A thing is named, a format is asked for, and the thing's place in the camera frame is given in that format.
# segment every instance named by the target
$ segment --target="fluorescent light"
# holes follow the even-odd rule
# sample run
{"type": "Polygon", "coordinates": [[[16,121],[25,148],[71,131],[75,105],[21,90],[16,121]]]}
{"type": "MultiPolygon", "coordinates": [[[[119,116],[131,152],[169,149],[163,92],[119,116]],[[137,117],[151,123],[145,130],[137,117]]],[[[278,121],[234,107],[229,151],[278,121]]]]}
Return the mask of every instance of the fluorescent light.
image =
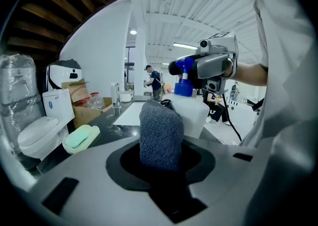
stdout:
{"type": "Polygon", "coordinates": [[[189,46],[189,45],[184,45],[184,44],[178,44],[178,43],[174,43],[173,44],[174,47],[180,47],[180,48],[186,48],[186,49],[193,49],[196,50],[197,47],[193,47],[193,46],[189,46]]]}

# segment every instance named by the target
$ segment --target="white toilet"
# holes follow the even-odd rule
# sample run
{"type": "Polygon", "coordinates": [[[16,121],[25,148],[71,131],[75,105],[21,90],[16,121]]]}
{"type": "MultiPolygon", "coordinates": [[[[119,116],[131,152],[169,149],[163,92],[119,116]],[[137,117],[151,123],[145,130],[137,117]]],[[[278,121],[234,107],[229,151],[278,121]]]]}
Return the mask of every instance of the white toilet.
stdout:
{"type": "Polygon", "coordinates": [[[68,89],[54,89],[42,96],[47,116],[28,125],[18,136],[22,153],[41,160],[67,138],[67,123],[74,118],[68,89]]]}

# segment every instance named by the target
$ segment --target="soap dispenser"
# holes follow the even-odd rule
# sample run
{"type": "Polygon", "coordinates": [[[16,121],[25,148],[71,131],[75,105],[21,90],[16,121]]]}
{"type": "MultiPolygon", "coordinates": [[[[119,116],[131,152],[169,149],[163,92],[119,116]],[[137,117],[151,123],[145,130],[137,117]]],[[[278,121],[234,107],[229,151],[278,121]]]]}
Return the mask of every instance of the soap dispenser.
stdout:
{"type": "Polygon", "coordinates": [[[193,85],[188,80],[188,73],[193,63],[194,60],[192,58],[185,58],[176,62],[176,65],[183,70],[183,74],[179,82],[175,84],[171,103],[176,112],[182,117],[184,135],[198,139],[210,108],[203,101],[191,97],[193,85]]]}

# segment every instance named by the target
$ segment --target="cardboard box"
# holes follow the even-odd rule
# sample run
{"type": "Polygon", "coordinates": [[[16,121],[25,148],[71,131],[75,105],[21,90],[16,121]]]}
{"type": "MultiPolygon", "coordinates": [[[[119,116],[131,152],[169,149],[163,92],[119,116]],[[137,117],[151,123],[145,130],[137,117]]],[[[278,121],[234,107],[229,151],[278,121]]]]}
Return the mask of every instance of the cardboard box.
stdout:
{"type": "Polygon", "coordinates": [[[88,124],[91,120],[95,119],[96,117],[98,117],[99,115],[103,114],[105,111],[113,107],[111,98],[103,97],[103,100],[106,106],[106,108],[104,109],[91,109],[73,106],[73,111],[75,115],[73,123],[76,129],[82,125],[88,124]]]}
{"type": "MultiPolygon", "coordinates": [[[[90,97],[88,93],[84,78],[75,82],[64,82],[62,88],[68,88],[70,90],[71,100],[73,104],[76,102],[90,97]]],[[[88,124],[91,120],[98,117],[108,109],[113,107],[112,100],[109,97],[103,97],[105,108],[104,109],[91,109],[85,107],[77,107],[73,105],[74,119],[73,123],[75,128],[88,124]]]]}

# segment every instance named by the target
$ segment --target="green soap bar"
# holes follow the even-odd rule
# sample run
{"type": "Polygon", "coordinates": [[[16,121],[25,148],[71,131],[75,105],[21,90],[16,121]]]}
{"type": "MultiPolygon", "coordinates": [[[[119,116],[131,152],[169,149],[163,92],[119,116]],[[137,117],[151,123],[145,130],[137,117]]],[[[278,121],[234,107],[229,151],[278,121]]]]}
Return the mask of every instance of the green soap bar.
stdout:
{"type": "Polygon", "coordinates": [[[77,148],[91,132],[91,126],[89,125],[82,125],[77,130],[72,132],[65,140],[65,145],[71,147],[73,149],[77,148]]]}

